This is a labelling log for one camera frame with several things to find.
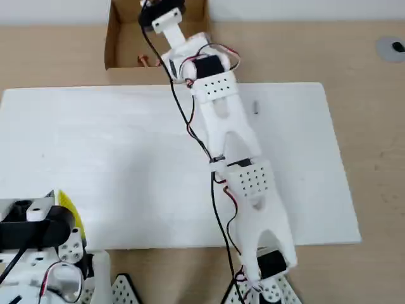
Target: black component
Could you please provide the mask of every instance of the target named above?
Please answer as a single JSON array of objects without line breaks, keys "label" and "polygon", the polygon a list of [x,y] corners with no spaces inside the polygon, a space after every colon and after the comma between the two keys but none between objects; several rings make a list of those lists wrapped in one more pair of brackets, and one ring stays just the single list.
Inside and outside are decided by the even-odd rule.
[{"label": "black component", "polygon": [[138,293],[137,290],[135,289],[135,285],[134,285],[134,283],[132,282],[131,276],[130,276],[129,274],[118,274],[117,277],[118,277],[118,276],[124,276],[124,277],[127,278],[127,281],[128,281],[128,283],[129,283],[129,286],[131,286],[131,289],[132,289],[132,291],[134,292],[134,295],[135,295],[135,297],[136,297],[138,303],[139,303],[139,304],[142,304],[142,301],[140,300],[139,293]]},{"label": "black component", "polygon": [[225,72],[218,56],[208,56],[193,60],[197,69],[197,79],[217,75]]},{"label": "black component", "polygon": [[175,78],[177,78],[177,71],[173,60],[169,60],[170,63],[170,70]]},{"label": "black component", "polygon": [[235,161],[234,163],[230,163],[229,165],[227,165],[227,167],[231,167],[233,165],[239,165],[242,168],[244,168],[244,167],[252,165],[252,161],[250,158],[245,158],[243,160],[238,160],[238,161]]},{"label": "black component", "polygon": [[78,261],[75,264],[75,266],[82,271],[83,278],[85,280],[89,277],[90,263],[92,263],[92,260],[89,260],[89,255],[87,254],[86,249],[83,248],[83,257],[80,261]]},{"label": "black component", "polygon": [[185,0],[161,0],[150,7],[146,6],[138,17],[140,27],[152,30],[152,22],[173,8],[179,8],[180,12],[184,14],[184,2]]},{"label": "black component", "polygon": [[392,44],[392,48],[395,49],[398,53],[405,53],[405,46],[399,41]]},{"label": "black component", "polygon": [[21,301],[23,298],[18,295],[14,300],[12,300],[9,304],[17,304],[19,301]]},{"label": "black component", "polygon": [[27,222],[26,211],[32,203],[27,202],[17,201],[0,222],[0,250],[58,247],[66,242],[74,227],[73,214],[65,207],[52,206],[43,221]]},{"label": "black component", "polygon": [[89,271],[87,272],[87,277],[94,277],[93,257],[94,257],[94,255],[92,255],[90,253],[87,255],[87,265],[89,266]]},{"label": "black component", "polygon": [[287,269],[284,257],[278,250],[258,257],[261,278],[267,279]]}]

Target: perforated plate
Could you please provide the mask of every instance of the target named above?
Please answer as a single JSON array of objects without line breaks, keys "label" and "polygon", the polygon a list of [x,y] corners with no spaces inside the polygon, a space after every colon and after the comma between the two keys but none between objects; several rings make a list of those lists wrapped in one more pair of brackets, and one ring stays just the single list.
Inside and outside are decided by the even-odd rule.
[{"label": "perforated plate", "polygon": [[197,79],[193,85],[193,95],[200,103],[237,94],[238,87],[232,71]]},{"label": "perforated plate", "polygon": [[[278,275],[263,280],[261,283],[264,287],[261,296],[268,303],[280,303],[281,300],[281,303],[283,304],[302,304],[284,275]],[[245,296],[249,289],[248,284],[246,282],[238,282],[238,286],[242,296]],[[223,304],[240,303],[235,285],[232,285],[228,290],[224,299]],[[245,304],[259,304],[259,293],[252,289],[245,299]]]},{"label": "perforated plate", "polygon": [[245,198],[261,196],[273,185],[269,180],[273,178],[273,174],[268,160],[243,168],[229,167],[225,178],[230,189]]},{"label": "perforated plate", "polygon": [[126,275],[118,275],[111,287],[113,292],[113,304],[141,304],[132,283]]},{"label": "perforated plate", "polygon": [[60,259],[71,264],[77,263],[83,257],[83,242],[79,227],[74,227],[68,240],[59,246]]}]

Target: cardboard box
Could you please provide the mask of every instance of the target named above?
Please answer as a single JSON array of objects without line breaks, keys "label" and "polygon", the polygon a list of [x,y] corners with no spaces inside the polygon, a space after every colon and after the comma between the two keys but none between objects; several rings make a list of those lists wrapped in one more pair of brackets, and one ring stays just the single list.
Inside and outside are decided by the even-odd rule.
[{"label": "cardboard box", "polygon": [[[189,37],[198,32],[209,32],[209,18],[206,0],[186,0],[186,11],[183,15],[183,22],[180,24],[184,35]],[[144,68],[138,62],[138,56],[145,54],[149,57],[149,64],[156,63],[156,56],[146,44],[140,26],[138,16],[141,11],[139,1],[134,0],[112,0],[104,51],[104,63],[112,75],[117,75],[116,69],[131,68],[138,72],[148,74],[156,73],[160,68]],[[163,34],[156,35],[148,32],[149,38],[160,54],[170,49]]]}]

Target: small black object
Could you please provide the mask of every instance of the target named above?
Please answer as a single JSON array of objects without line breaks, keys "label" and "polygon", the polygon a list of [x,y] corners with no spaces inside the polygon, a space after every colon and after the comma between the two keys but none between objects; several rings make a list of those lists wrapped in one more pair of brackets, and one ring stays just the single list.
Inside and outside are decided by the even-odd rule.
[{"label": "small black object", "polygon": [[278,250],[259,256],[258,263],[262,279],[275,276],[287,269],[284,257]]},{"label": "small black object", "polygon": [[23,298],[20,296],[20,295],[18,295],[18,296],[16,296],[15,297],[15,299],[14,300],[12,300],[9,304],[17,304],[19,301],[21,301]]},{"label": "small black object", "polygon": [[392,44],[392,48],[395,49],[398,53],[405,53],[405,46],[399,41]]},{"label": "small black object", "polygon": [[234,165],[239,165],[240,167],[244,168],[244,167],[252,165],[252,161],[251,161],[250,158],[245,158],[243,160],[238,160],[238,161],[235,161],[233,163],[230,163],[229,165],[227,165],[227,167],[231,167],[231,166],[234,166]]},{"label": "small black object", "polygon": [[193,61],[197,70],[197,79],[225,72],[218,56],[208,56]]},{"label": "small black object", "polygon": [[184,2],[185,0],[161,0],[156,4],[154,3],[150,7],[146,6],[138,17],[139,25],[146,30],[152,30],[153,20],[156,20],[160,16],[163,16],[164,14],[171,11],[173,8],[179,8],[180,12],[184,14]]}]

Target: white robot part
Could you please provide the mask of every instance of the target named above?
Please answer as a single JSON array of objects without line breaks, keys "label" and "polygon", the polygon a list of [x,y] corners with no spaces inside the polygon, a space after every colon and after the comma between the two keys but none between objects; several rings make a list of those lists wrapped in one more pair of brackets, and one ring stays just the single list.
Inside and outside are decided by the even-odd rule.
[{"label": "white robot part", "polygon": [[[174,18],[170,11],[159,19]],[[164,54],[163,60],[170,67],[172,78],[178,82],[188,81],[191,94],[195,97],[208,132],[208,150],[219,165],[212,165],[219,176],[227,180],[228,187],[235,194],[239,212],[235,219],[237,240],[241,251],[240,260],[246,275],[253,283],[261,280],[258,265],[258,246],[264,234],[270,235],[266,247],[281,252],[287,270],[297,264],[296,251],[289,227],[287,212],[278,194],[270,162],[264,160],[256,134],[247,122],[242,106],[235,75],[230,67],[228,54],[239,55],[219,44],[224,52],[211,47],[205,34],[197,34],[183,43],[174,43],[171,34],[166,34],[172,49]],[[224,72],[209,77],[198,77],[194,60],[203,56],[217,56]],[[218,113],[218,106],[226,108],[225,114]],[[224,150],[227,134],[233,132],[248,147],[252,163],[224,166]]]}]

